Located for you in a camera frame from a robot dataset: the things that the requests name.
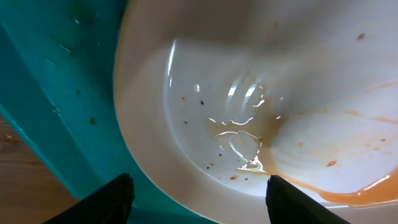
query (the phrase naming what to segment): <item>teal tray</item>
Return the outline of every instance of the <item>teal tray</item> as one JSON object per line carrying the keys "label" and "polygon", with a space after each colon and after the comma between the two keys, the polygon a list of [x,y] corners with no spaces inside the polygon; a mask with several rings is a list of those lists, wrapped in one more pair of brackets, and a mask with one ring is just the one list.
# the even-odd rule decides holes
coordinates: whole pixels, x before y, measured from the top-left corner
{"label": "teal tray", "polygon": [[133,223],[211,223],[163,194],[127,150],[113,106],[125,1],[0,1],[0,113],[75,198],[123,172]]}

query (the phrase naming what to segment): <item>liquid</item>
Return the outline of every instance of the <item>liquid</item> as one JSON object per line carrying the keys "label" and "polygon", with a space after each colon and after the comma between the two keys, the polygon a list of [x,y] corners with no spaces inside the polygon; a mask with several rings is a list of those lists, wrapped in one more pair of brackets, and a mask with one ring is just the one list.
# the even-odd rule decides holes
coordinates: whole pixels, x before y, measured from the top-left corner
{"label": "liquid", "polygon": [[[328,113],[328,110],[309,110],[300,113]],[[344,111],[344,114],[366,118],[374,121],[398,124],[398,121],[388,118],[367,118],[358,111]],[[279,175],[288,180],[291,184],[304,187],[319,194],[323,199],[329,202],[343,203],[354,207],[378,205],[380,203],[394,202],[398,200],[398,169],[392,171],[389,175],[381,177],[379,180],[369,186],[348,194],[336,194],[318,189],[312,185],[298,181],[291,176],[279,171],[272,159],[271,146],[272,140],[278,135],[279,129],[289,119],[281,114],[274,114],[271,108],[271,102],[266,99],[260,107],[256,108],[255,115],[244,124],[238,123],[218,123],[214,120],[209,121],[210,131],[217,138],[223,133],[244,131],[258,142],[258,150],[253,161],[239,168],[242,172],[250,172],[258,175]]]}

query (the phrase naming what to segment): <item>brown wooden surface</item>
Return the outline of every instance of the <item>brown wooden surface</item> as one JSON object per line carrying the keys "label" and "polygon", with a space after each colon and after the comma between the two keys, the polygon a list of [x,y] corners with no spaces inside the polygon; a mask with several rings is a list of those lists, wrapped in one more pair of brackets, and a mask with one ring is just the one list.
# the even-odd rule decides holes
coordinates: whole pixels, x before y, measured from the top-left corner
{"label": "brown wooden surface", "polygon": [[76,202],[0,117],[0,223],[42,223]]}

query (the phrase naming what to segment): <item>plate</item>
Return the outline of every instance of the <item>plate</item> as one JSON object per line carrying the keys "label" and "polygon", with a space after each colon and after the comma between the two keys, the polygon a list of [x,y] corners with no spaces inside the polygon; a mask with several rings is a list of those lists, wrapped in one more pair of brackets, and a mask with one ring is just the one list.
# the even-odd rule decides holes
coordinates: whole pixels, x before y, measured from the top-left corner
{"label": "plate", "polygon": [[165,194],[216,222],[269,222],[269,174],[349,222],[392,222],[395,5],[130,2],[114,101],[131,155]]}

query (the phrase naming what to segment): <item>dirty plate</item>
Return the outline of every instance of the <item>dirty plate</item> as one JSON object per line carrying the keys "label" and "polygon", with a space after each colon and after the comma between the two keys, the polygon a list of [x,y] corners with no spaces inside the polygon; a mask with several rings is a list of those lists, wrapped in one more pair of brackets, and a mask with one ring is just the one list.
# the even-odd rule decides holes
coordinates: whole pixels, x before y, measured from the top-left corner
{"label": "dirty plate", "polygon": [[114,70],[130,153],[159,189],[216,222],[269,222],[269,174],[349,222],[392,222],[396,6],[130,3]]}

